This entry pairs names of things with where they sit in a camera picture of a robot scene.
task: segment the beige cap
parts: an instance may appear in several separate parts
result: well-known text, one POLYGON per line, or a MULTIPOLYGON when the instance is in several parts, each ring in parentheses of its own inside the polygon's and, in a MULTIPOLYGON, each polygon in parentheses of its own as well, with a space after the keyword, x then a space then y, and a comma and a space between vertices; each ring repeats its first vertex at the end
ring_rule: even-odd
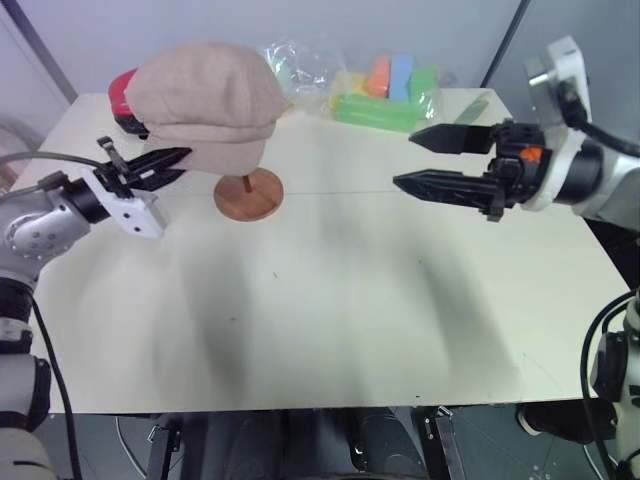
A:
POLYGON ((271 68, 238 45, 172 48, 138 69, 127 103, 150 132, 144 150, 191 147, 176 168, 246 175, 288 106, 271 68))

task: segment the round wooden base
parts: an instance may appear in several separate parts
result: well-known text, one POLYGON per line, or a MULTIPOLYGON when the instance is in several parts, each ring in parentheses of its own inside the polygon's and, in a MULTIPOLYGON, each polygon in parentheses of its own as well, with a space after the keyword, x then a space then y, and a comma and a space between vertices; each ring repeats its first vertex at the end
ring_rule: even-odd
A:
POLYGON ((277 175, 257 168, 244 177, 222 177, 213 199, 223 215, 239 222, 252 222, 275 212, 284 198, 284 187, 277 175))

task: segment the green foam block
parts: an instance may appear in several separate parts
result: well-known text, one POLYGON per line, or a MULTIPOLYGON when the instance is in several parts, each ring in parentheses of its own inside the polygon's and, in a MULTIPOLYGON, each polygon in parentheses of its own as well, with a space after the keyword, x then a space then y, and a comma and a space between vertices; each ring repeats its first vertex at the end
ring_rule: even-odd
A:
POLYGON ((336 120, 397 132, 412 132, 416 111, 411 102, 365 95, 340 95, 334 112, 336 120))

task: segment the orange foam block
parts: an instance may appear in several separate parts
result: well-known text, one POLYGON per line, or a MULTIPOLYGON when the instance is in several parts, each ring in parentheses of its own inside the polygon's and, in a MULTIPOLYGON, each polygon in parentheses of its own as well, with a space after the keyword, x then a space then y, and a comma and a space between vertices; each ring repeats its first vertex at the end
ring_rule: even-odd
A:
POLYGON ((391 77, 391 57, 382 55, 376 58, 373 71, 367 79, 367 93, 372 97, 386 97, 389 92, 389 78, 391 77))

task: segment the yellow foam block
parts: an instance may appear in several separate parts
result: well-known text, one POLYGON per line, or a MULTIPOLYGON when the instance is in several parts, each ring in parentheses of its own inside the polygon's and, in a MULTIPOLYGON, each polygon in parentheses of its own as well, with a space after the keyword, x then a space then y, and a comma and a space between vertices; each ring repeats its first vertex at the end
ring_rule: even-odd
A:
POLYGON ((338 97, 347 93, 367 95, 365 84, 367 76, 357 72, 338 72, 331 84, 331 95, 329 96, 329 108, 333 112, 338 102, 338 97))

